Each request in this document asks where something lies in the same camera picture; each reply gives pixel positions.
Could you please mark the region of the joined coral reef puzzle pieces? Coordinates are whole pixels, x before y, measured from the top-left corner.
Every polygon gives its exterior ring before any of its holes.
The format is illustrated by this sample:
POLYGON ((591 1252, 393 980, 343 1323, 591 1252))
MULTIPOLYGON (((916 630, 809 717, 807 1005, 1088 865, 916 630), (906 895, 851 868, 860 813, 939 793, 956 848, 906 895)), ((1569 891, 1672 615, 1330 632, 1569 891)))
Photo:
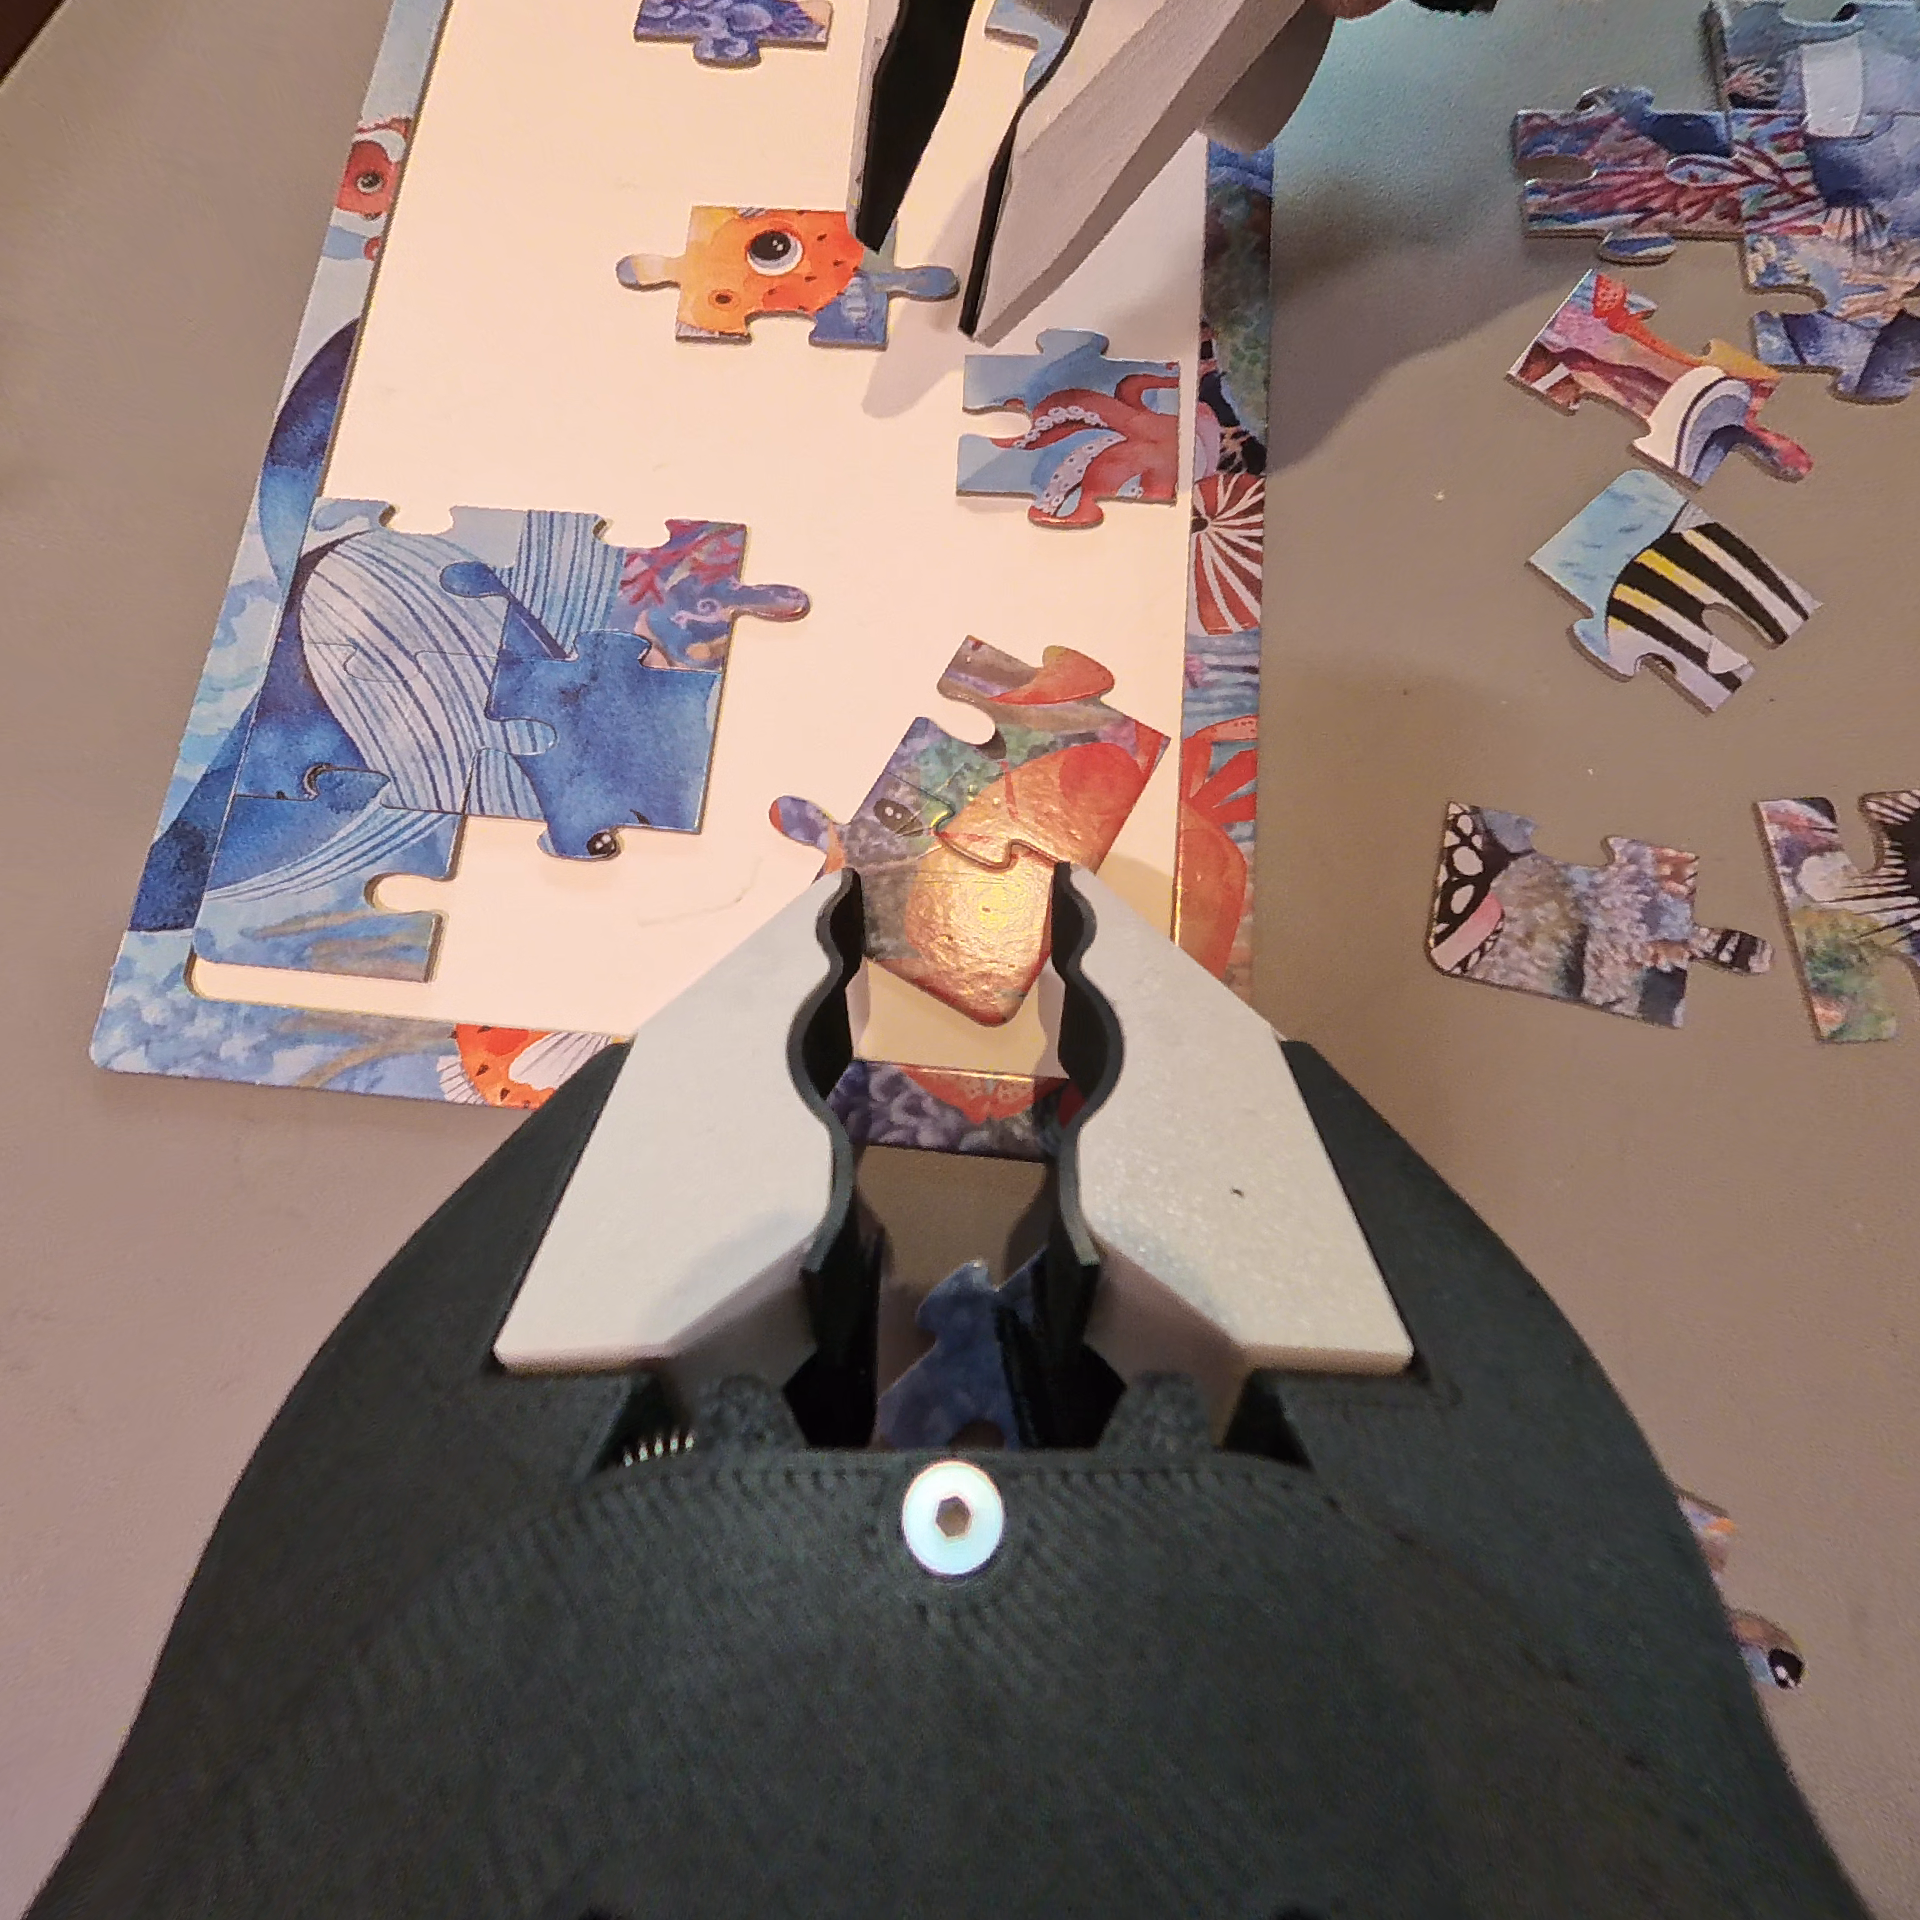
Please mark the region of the joined coral reef puzzle pieces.
POLYGON ((1681 112, 1644 86, 1599 86, 1516 117, 1531 233, 1588 236, 1605 261, 1653 264, 1682 239, 1739 241, 1780 369, 1836 377, 1849 399, 1901 399, 1919 373, 1919 9, 1713 4, 1721 105, 1681 112))

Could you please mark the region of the green grey urchin-spine puzzle piece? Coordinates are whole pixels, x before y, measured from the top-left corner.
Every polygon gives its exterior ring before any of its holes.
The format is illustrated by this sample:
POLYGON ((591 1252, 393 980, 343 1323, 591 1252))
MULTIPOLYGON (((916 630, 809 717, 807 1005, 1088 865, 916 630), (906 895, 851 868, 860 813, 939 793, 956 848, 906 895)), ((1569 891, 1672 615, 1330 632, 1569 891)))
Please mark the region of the green grey urchin-spine puzzle piece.
POLYGON ((1829 800, 1762 800, 1755 811, 1818 1036, 1893 1039, 1899 1019, 1876 969, 1896 955, 1919 966, 1919 793, 1861 798, 1879 840, 1872 873, 1848 855, 1829 800))

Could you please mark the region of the black white spotted puzzle piece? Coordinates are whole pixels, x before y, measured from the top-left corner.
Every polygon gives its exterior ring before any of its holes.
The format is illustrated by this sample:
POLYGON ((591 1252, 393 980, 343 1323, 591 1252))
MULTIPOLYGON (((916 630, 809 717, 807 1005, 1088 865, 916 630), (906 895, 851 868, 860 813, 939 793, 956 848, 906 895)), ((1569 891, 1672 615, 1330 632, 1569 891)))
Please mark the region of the black white spotted puzzle piece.
POLYGON ((1577 865, 1533 845, 1533 821, 1448 804, 1427 948, 1449 975, 1663 1027, 1684 1021, 1690 966, 1770 971, 1771 945, 1696 924, 1699 857, 1609 837, 1609 861, 1577 865))

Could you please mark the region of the orange pufferfish puzzle piece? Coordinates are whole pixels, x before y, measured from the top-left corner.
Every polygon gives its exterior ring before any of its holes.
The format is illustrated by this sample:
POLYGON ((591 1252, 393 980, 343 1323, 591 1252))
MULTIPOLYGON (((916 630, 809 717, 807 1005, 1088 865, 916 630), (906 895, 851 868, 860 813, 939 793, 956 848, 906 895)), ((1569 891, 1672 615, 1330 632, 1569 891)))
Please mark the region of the orange pufferfish puzzle piece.
POLYGON ((891 297, 961 293, 949 267, 899 267, 891 237, 865 247, 839 208, 696 206, 680 256, 624 256, 615 273, 634 291, 677 283, 681 340, 746 340, 755 317, 799 316, 811 344, 881 350, 891 297))

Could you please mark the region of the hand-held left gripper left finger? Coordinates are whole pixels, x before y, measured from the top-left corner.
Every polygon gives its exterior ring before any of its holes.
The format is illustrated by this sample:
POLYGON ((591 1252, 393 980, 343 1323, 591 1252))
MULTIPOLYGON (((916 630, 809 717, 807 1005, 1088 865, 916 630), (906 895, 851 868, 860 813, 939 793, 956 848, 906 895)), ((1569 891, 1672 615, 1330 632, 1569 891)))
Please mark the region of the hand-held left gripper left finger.
POLYGON ((724 1376, 861 1449, 876 1416, 877 1248, 828 1102, 852 1055, 852 871, 817 880, 631 1038, 493 1357, 519 1374, 724 1376))

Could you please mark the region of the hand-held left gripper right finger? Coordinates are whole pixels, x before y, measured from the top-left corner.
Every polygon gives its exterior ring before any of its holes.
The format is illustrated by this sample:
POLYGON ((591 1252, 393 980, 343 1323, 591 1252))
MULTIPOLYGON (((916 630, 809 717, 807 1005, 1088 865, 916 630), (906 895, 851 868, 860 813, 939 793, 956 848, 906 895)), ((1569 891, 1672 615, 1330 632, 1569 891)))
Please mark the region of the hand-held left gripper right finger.
POLYGON ((1091 1446, 1113 1379, 1178 1374, 1221 1435, 1264 1369, 1399 1376, 1402 1317, 1279 1033, 1085 868, 1052 881, 1063 1128, 1023 1435, 1091 1446))

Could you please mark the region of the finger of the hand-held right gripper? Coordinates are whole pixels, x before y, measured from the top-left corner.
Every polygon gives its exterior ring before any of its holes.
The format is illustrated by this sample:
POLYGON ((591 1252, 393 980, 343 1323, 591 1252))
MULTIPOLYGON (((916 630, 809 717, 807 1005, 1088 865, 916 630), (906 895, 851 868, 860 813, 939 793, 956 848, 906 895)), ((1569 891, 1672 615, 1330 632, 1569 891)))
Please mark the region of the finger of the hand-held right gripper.
POLYGON ((971 3, 869 3, 855 92, 848 225, 881 251, 963 59, 971 3))
POLYGON ((961 327, 1000 343, 1088 257, 1187 137, 1259 153, 1335 20, 1307 3, 1031 4, 1045 67, 993 163, 961 327))

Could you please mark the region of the joined orange crab puzzle pieces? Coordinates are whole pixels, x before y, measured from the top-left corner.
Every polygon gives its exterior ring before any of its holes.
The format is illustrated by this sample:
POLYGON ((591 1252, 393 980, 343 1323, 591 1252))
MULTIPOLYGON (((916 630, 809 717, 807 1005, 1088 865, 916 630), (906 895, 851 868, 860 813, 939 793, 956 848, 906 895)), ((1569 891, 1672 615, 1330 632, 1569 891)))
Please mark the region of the joined orange crab puzzle pieces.
POLYGON ((1050 645, 1041 664, 968 639, 939 692, 993 719, 968 742, 914 719, 852 819, 780 798, 773 824, 861 877, 867 955, 978 1024, 1010 1021, 1050 950, 1058 861, 1095 868, 1168 735, 1109 707, 1113 673, 1050 645))

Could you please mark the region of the purple blue bubbly puzzle piece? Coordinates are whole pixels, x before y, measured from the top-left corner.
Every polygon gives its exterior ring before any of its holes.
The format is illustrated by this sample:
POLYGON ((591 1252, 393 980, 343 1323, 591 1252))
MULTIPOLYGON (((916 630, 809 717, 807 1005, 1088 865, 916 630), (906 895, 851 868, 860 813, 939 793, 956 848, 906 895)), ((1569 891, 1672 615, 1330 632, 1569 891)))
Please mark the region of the purple blue bubbly puzzle piece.
POLYGON ((947 1449, 973 1424, 989 1424, 1008 1449, 1031 1446, 1035 1416, 1008 1363, 1013 1327, 1033 1327, 1031 1254, 1000 1287, 989 1268, 961 1263, 920 1304, 932 1347, 877 1398, 877 1435, 891 1449, 947 1449))

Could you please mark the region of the ocean jigsaw puzzle frame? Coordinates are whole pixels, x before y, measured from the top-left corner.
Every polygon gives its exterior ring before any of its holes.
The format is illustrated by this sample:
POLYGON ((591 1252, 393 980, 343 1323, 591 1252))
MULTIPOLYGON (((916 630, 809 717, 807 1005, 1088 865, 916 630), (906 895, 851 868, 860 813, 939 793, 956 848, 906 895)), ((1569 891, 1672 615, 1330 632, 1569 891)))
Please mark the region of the ocean jigsaw puzzle frame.
MULTIPOLYGON (((696 206, 839 208, 867 4, 828 45, 753 67, 636 40, 641 4, 395 4, 330 216, 295 364, 248 511, 129 932, 91 1038, 112 1072, 532 1108, 769 920, 825 864, 771 821, 837 822, 920 717, 980 745, 993 719, 939 692, 968 639, 1041 664, 1073 646, 1109 707, 1168 735, 1097 865, 1208 969, 1252 966, 1257 672, 1269 347, 1269 163, 1184 143, 1065 283, 997 350, 1045 328, 1112 359, 1178 364, 1171 502, 1105 497, 1041 525, 1029 496, 961 496, 963 279, 989 148, 1041 48, 1029 4, 993 4, 952 117, 899 215, 899 267, 949 267, 944 301, 890 299, 888 344, 809 343, 761 316, 746 340, 681 340, 696 206), (748 529, 743 579, 807 613, 741 615, 697 832, 624 830, 611 857, 468 819, 443 880, 385 877, 381 911, 440 917, 429 977, 215 965, 194 955, 217 819, 316 508, 376 501, 442 534, 459 510, 585 511, 611 543, 671 521, 748 529)), ((1033 1159, 1068 1116, 1043 971, 978 1024, 867 957, 855 1061, 833 1095, 858 1140, 1033 1159)))

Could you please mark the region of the joined blue whale puzzle pieces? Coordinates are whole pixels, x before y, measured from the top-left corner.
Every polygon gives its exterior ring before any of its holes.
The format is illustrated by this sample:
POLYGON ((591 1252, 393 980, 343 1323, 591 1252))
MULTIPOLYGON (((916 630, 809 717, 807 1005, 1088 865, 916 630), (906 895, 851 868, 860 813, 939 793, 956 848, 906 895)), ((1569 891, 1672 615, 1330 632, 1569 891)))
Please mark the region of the joined blue whale puzzle pieces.
POLYGON ((748 529, 673 518, 620 545, 585 511, 459 510, 401 532, 324 501, 215 821, 194 955, 429 977, 429 911, 381 911, 391 876, 443 880, 468 819, 541 828, 597 859, 624 830, 697 832, 738 616, 794 619, 802 588, 746 583, 748 529))

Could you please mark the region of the yellow black striped fish piece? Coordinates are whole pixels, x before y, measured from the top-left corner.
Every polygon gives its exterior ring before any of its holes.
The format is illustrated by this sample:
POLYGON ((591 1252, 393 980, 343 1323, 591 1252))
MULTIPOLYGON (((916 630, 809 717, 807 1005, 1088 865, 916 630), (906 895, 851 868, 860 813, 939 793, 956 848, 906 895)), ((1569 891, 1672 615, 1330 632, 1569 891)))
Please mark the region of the yellow black striped fish piece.
POLYGON ((1623 681, 1656 664, 1708 712, 1755 672, 1709 628, 1713 608, 1770 643, 1818 613, 1802 583, 1647 469, 1620 472, 1528 563, 1588 611, 1572 627, 1587 655, 1623 681))

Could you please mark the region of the red octopus puzzle piece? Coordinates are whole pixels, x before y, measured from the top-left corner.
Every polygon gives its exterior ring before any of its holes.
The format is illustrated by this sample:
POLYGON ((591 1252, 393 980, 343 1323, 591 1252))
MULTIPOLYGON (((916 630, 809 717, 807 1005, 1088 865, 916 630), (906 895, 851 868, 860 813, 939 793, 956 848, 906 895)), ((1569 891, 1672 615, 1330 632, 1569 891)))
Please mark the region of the red octopus puzzle piece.
POLYGON ((977 352, 964 364, 964 409, 1023 409, 1013 438, 964 433, 961 496, 1029 496, 1041 525, 1097 525, 1101 501, 1171 502, 1179 481, 1178 364, 1112 359, 1106 335, 1050 327, 1035 352, 977 352))

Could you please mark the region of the purple orange fish puzzle piece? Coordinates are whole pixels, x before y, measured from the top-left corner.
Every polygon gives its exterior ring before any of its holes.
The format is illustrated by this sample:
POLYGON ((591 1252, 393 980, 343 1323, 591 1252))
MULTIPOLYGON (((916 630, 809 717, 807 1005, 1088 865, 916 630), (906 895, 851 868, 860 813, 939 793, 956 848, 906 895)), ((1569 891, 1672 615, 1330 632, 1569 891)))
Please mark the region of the purple orange fish puzzle piece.
POLYGON ((1760 1687, 1794 1692, 1803 1684, 1805 1660, 1786 1627, 1760 1614, 1736 1606, 1727 1590, 1727 1569, 1737 1537, 1736 1520, 1716 1503, 1688 1488, 1674 1488, 1676 1501, 1695 1532, 1720 1592, 1727 1620, 1741 1649, 1746 1668, 1760 1687))

